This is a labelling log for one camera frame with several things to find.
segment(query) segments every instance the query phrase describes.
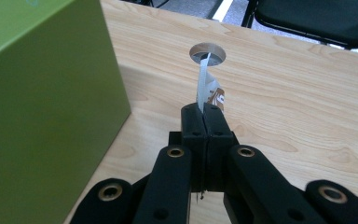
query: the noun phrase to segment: chair leg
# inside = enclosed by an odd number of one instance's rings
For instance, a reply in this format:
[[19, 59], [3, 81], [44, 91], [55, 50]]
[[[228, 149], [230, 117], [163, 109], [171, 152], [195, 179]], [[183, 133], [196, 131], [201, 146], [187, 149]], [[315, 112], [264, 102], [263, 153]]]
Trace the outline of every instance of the chair leg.
[[249, 0], [248, 7], [246, 8], [245, 16], [243, 17], [242, 27], [252, 28], [253, 19], [255, 17], [255, 7], [257, 0]]

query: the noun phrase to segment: black cable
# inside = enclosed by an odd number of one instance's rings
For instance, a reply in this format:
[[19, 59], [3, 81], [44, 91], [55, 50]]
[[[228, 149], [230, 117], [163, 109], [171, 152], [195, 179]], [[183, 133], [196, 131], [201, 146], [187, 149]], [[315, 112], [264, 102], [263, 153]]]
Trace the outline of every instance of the black cable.
[[169, 2], [170, 0], [165, 0], [163, 3], [159, 4], [158, 6], [156, 6], [156, 8], [160, 8], [162, 6], [164, 6], [165, 4], [167, 4], [167, 2]]

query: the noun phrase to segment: green box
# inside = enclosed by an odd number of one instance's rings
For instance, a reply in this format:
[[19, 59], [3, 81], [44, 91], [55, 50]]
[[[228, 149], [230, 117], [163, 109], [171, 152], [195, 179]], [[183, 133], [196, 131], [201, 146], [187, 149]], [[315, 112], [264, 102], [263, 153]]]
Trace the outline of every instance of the green box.
[[0, 223], [63, 222], [129, 114], [99, 1], [0, 1]]

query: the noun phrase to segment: round hole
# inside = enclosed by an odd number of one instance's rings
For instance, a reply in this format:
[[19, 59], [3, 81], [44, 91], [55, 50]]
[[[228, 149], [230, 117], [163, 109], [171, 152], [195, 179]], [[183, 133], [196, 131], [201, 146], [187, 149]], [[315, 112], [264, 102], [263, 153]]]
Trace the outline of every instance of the round hole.
[[185, 155], [185, 152], [179, 147], [170, 148], [170, 149], [168, 149], [167, 153], [168, 153], [168, 156], [173, 157], [173, 158], [178, 158], [178, 157]]
[[247, 147], [240, 147], [238, 148], [238, 154], [243, 157], [253, 157], [255, 155], [255, 152]]
[[191, 59], [196, 63], [200, 63], [205, 55], [211, 53], [208, 66], [218, 65], [226, 59], [225, 51], [220, 46], [213, 43], [200, 43], [195, 45], [193, 48], [191, 48], [189, 53]]
[[304, 215], [293, 208], [290, 208], [289, 210], [287, 210], [287, 215], [289, 215], [290, 218], [294, 219], [295, 221], [304, 221]]
[[348, 201], [347, 196], [338, 189], [329, 186], [319, 187], [319, 193], [332, 203], [345, 203]]
[[98, 197], [101, 201], [110, 202], [117, 199], [122, 192], [123, 188], [119, 184], [113, 183], [101, 188]]
[[169, 213], [166, 209], [158, 209], [154, 212], [153, 217], [157, 220], [165, 220], [167, 219]]

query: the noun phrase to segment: wooden table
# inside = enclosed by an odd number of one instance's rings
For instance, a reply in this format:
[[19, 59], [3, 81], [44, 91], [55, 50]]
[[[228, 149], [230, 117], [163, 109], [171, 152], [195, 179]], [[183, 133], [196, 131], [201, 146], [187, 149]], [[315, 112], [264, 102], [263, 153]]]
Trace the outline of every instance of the wooden table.
[[[180, 131], [180, 109], [195, 102], [199, 65], [189, 50], [201, 42], [226, 51], [209, 71], [226, 91], [225, 117], [240, 143], [260, 149], [300, 189], [329, 179], [358, 195], [358, 53], [114, 0], [102, 5], [132, 113], [79, 202], [101, 180], [134, 183], [151, 172], [169, 131]], [[229, 223], [222, 194], [195, 198], [190, 223]]]

